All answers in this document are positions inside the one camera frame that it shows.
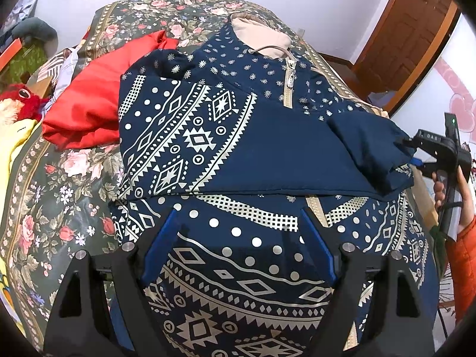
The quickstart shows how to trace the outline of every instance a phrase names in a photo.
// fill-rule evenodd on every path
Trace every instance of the floral bedspread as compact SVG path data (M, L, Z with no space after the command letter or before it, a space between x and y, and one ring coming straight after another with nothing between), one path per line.
M242 0L121 0L96 12L79 51L76 76L87 64L127 41L165 29L191 53L214 35L232 12L250 12L291 37L343 97L358 99L322 57L272 12ZM378 110L367 106L378 113ZM123 175L118 146L57 151L37 129L16 159L0 226L0 255L15 311L27 338L43 345L48 316L63 274L79 249L92 255L117 248L108 202ZM110 299L112 283L106 284Z

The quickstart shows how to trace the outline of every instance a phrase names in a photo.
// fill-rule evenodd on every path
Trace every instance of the stuffed animal eye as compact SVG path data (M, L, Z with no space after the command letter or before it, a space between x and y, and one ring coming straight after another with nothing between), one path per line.
M20 95L22 98L29 98L30 97L30 94L27 90L25 90L24 88L21 88L20 90L18 90L18 95Z

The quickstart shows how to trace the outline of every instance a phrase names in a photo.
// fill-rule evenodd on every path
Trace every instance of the silver screw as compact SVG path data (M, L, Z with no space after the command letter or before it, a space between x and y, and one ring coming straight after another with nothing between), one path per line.
M126 252L129 252L129 251L132 251L135 247L135 244L132 243L132 242L127 242L127 243L124 243L121 248L123 251L126 251Z
M345 252L354 252L354 250L356 249L356 246L353 245L352 243L344 243L342 245L342 249L345 251Z
M390 252L390 255L395 260L400 260L403 257L402 254L400 253L400 251L397 251L397 250L393 250L392 252Z
M86 256L86 251L83 250L83 249L80 249L80 250L75 254L74 257L75 257L76 259L81 260L81 259L84 259L85 256Z

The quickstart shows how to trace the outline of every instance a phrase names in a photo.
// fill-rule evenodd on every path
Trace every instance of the zipper pull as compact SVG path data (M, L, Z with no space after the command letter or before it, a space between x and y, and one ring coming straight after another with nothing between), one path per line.
M293 88L294 86L294 78L296 77L296 61L291 60L291 59L286 59L287 65L290 67L291 71L289 74L289 78L287 79L286 85L289 88Z

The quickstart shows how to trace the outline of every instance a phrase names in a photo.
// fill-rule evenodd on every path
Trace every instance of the drawstring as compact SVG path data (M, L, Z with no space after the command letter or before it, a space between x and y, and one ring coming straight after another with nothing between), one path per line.
M289 52L287 49L284 49L283 47L280 47L280 46L263 46L263 47L260 47L260 48L257 48L257 49L251 49L251 50L249 50L249 53L250 53L250 54L254 54L255 52L259 52L259 51L261 51L262 49L265 49L265 48L278 49L279 51L282 51L284 54L286 54L286 56L287 56L289 59L291 59L291 60L293 60L293 61L295 61L295 62L298 61L298 60L294 57L294 55L293 55L291 52Z

